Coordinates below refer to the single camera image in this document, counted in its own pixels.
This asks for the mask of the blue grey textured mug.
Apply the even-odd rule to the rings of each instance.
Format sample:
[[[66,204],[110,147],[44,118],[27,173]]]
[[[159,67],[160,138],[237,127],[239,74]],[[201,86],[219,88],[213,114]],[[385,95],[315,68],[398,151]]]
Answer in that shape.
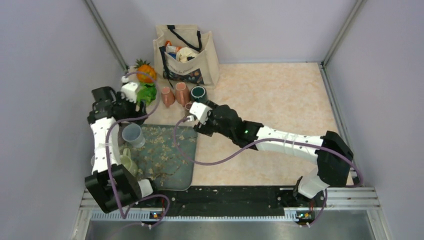
[[[125,126],[121,135],[124,141],[135,148],[141,148],[146,143],[141,126],[135,123]]]

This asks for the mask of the light green mug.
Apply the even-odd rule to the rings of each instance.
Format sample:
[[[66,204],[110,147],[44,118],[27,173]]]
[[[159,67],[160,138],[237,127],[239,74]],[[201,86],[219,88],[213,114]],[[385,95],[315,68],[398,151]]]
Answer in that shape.
[[[138,165],[132,160],[131,150],[129,148],[124,148],[122,154],[120,155],[121,164],[134,176],[138,174]]]

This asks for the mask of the brown striped small mug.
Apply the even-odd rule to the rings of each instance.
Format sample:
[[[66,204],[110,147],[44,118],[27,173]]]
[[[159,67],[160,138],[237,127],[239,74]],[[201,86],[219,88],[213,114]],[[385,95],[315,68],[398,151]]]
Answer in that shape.
[[[193,102],[188,102],[185,106],[184,106],[184,115],[187,117],[190,115],[190,109],[193,105]]]

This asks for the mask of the white printed text mug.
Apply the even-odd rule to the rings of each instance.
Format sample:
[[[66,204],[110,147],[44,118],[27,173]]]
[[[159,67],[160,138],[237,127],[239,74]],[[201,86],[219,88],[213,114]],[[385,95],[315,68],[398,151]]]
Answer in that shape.
[[[95,155],[93,155],[90,159],[90,164],[93,167],[95,165]]]

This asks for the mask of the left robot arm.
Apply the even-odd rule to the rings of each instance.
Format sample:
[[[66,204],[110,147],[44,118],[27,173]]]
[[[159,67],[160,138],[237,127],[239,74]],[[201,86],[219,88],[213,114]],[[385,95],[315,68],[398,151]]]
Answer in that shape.
[[[120,121],[142,124],[146,119],[145,105],[137,105],[139,90],[136,84],[130,83],[119,91],[110,86],[91,91],[94,103],[87,121],[94,137],[94,164],[84,183],[106,214],[139,200],[149,207],[160,202],[161,194],[153,188],[151,180],[137,180],[120,159]]]

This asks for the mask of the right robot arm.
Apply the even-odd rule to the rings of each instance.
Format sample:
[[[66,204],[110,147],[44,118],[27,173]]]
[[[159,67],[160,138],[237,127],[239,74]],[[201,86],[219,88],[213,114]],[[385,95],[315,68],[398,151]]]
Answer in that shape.
[[[316,165],[302,176],[293,191],[293,200],[307,206],[328,187],[345,187],[353,167],[353,152],[334,131],[323,136],[284,132],[259,122],[243,120],[228,105],[194,102],[189,110],[198,123],[194,130],[211,137],[221,134],[241,149],[278,152],[303,158]]]

